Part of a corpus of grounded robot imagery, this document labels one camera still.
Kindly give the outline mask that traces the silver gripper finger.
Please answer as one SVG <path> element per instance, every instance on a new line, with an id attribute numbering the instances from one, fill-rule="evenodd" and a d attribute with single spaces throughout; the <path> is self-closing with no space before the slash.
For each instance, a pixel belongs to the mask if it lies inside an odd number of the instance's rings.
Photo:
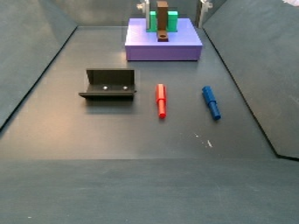
<path id="1" fill-rule="evenodd" d="M 199 27 L 203 25 L 205 15 L 213 8 L 213 2 L 210 0 L 201 0 L 201 15 L 199 15 Z"/>
<path id="2" fill-rule="evenodd" d="M 137 8 L 145 13 L 146 29 L 150 29 L 151 28 L 151 19 L 150 19 L 151 4 L 150 4 L 150 0 L 141 0 L 141 3 L 137 5 Z"/>

